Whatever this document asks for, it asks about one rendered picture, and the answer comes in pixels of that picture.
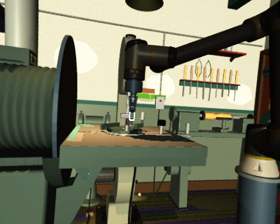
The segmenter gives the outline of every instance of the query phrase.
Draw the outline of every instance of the dark floor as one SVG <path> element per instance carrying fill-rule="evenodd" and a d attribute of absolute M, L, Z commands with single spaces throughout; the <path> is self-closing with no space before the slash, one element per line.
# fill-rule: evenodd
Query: dark floor
<path fill-rule="evenodd" d="M 143 193 L 135 196 L 133 204 L 137 205 L 143 224 L 235 224 L 237 219 L 236 190 L 188 191 L 187 211 L 178 211 L 169 198 L 169 192 Z M 90 207 L 106 206 L 106 195 L 102 202 Z M 81 207 L 72 224 L 86 223 L 87 207 Z M 280 206 L 276 205 L 276 224 L 280 224 Z"/>

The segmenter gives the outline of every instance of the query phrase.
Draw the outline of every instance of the large ribbed cylinder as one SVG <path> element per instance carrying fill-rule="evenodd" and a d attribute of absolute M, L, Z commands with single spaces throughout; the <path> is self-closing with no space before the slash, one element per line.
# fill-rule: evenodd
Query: large ribbed cylinder
<path fill-rule="evenodd" d="M 0 148 L 51 148 L 56 68 L 0 63 Z"/>
<path fill-rule="evenodd" d="M 6 0 L 5 43 L 32 50 L 38 58 L 38 0 Z"/>

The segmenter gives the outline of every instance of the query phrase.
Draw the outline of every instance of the red shelf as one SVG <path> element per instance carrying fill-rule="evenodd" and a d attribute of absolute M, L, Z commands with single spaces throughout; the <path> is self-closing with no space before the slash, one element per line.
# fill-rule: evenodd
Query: red shelf
<path fill-rule="evenodd" d="M 239 58 L 241 56 L 245 56 L 247 53 L 241 53 L 236 51 L 217 51 L 209 55 L 216 55 L 216 56 L 223 56 L 223 57 L 229 57 L 229 58 Z"/>

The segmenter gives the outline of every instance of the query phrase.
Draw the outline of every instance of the wooden tool handle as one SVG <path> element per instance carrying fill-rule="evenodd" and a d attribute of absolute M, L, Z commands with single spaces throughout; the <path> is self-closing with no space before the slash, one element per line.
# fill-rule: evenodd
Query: wooden tool handle
<path fill-rule="evenodd" d="M 187 76 L 187 65 L 185 65 L 185 70 L 183 71 L 183 79 Z"/>
<path fill-rule="evenodd" d="M 230 71 L 230 76 L 229 76 L 229 84 L 231 84 L 231 80 L 232 80 L 232 73 L 233 73 L 233 71 L 231 70 L 231 71 Z"/>
<path fill-rule="evenodd" d="M 191 66 L 191 80 L 193 80 L 193 70 L 194 70 L 194 66 Z"/>
<path fill-rule="evenodd" d="M 204 78 L 203 78 L 204 81 L 206 81 L 206 67 L 204 67 Z"/>
<path fill-rule="evenodd" d="M 212 76 L 214 74 L 214 68 L 212 68 L 212 73 L 210 74 L 210 82 L 212 82 Z"/>
<path fill-rule="evenodd" d="M 199 66 L 197 67 L 197 81 L 199 81 L 199 72 L 200 72 L 200 68 Z"/>
<path fill-rule="evenodd" d="M 224 69 L 224 75 L 223 75 L 223 78 L 222 78 L 222 83 L 225 83 L 225 78 L 226 78 L 226 69 Z"/>
<path fill-rule="evenodd" d="M 236 71 L 235 84 L 237 84 L 237 79 L 238 79 L 238 71 Z"/>
<path fill-rule="evenodd" d="M 217 69 L 217 83 L 219 82 L 219 77 L 220 77 L 220 69 Z"/>

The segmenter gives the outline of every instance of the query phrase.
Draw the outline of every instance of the cream wall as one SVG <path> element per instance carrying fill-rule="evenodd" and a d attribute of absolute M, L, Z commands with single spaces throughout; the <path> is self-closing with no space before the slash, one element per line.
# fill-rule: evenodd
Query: cream wall
<path fill-rule="evenodd" d="M 39 0 L 39 46 L 38 65 L 56 67 L 54 55 L 65 35 L 75 40 L 78 63 L 78 99 L 117 102 L 118 60 L 122 38 L 134 34 L 146 40 L 150 45 L 178 47 L 199 40 L 189 36 L 206 37 L 226 29 L 241 25 L 244 20 L 257 15 L 270 6 L 270 0 L 253 0 L 238 10 L 227 7 L 228 0 L 179 0 L 166 1 L 161 9 L 155 12 L 140 12 L 128 7 L 124 0 Z M 191 106 L 200 108 L 254 109 L 256 80 L 260 51 L 265 48 L 265 38 L 250 45 L 237 44 L 233 51 L 247 53 L 235 59 L 219 56 L 200 58 L 203 66 L 209 60 L 215 70 L 233 70 L 232 83 L 235 82 L 235 71 L 239 71 L 238 82 L 241 87 L 237 99 L 233 102 L 233 91 L 230 98 L 225 91 L 224 97 L 206 97 L 202 100 L 202 88 L 198 99 L 196 89 L 189 95 L 189 87 L 182 97 L 182 86 L 179 80 L 183 77 L 184 65 L 188 71 L 198 59 L 179 65 L 163 72 L 162 95 L 167 95 L 166 105 Z M 4 34 L 0 33 L 0 44 L 4 45 Z M 160 88 L 160 74 L 146 69 L 143 88 Z M 154 104 L 154 101 L 139 100 L 138 103 Z"/>

